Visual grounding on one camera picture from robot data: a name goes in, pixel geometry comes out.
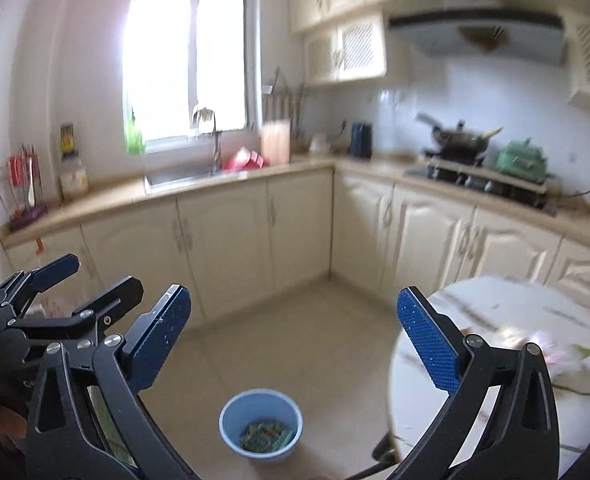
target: window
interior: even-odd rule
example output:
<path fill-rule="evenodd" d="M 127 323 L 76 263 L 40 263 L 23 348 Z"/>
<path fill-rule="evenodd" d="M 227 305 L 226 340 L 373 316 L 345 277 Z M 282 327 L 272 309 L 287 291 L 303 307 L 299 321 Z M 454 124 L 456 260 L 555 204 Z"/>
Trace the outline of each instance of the window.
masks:
<path fill-rule="evenodd" d="M 218 129 L 245 128 L 244 55 L 244 0 L 134 0 L 123 59 L 128 150 L 197 135 L 197 104 L 215 111 Z"/>

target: window pane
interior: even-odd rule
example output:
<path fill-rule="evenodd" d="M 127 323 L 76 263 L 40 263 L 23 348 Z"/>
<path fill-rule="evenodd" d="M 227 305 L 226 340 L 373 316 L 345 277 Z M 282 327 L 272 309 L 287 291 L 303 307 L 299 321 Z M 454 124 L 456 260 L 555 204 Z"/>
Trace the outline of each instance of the window pane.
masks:
<path fill-rule="evenodd" d="M 200 0 L 197 98 L 215 111 L 217 128 L 246 127 L 244 0 Z"/>
<path fill-rule="evenodd" d="M 190 133 L 190 0 L 136 0 L 124 42 L 124 85 L 144 142 Z"/>

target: range hood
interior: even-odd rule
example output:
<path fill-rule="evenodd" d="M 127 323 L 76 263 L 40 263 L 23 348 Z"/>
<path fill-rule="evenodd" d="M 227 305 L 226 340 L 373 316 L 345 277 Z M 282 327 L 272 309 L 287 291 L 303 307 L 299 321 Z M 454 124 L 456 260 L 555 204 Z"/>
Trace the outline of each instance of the range hood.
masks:
<path fill-rule="evenodd" d="M 564 23 L 556 14 L 503 7 L 393 16 L 390 29 L 428 56 L 518 57 L 560 65 Z"/>

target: gas stove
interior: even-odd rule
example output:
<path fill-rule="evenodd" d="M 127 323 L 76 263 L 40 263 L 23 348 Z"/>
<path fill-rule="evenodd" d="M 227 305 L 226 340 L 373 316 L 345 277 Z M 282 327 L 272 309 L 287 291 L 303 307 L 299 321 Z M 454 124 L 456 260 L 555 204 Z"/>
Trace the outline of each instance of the gas stove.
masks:
<path fill-rule="evenodd" d="M 411 170 L 406 175 L 492 194 L 554 215 L 546 183 L 535 184 L 489 170 L 482 167 L 482 162 L 483 159 L 479 159 L 473 164 L 463 164 L 432 156 L 424 160 L 424 167 Z"/>

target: faucet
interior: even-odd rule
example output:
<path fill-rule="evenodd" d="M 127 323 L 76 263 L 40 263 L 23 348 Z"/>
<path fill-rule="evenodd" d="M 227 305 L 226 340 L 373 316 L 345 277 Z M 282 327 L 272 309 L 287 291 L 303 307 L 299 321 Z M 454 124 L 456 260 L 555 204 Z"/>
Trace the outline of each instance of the faucet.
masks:
<path fill-rule="evenodd" d="M 203 134 L 207 136 L 215 137 L 215 151 L 213 152 L 213 172 L 221 171 L 221 134 L 222 132 L 217 130 L 217 119 L 215 112 L 209 108 L 195 106 L 192 112 L 192 123 L 199 124 L 200 121 L 213 121 L 213 131 L 209 134 Z"/>

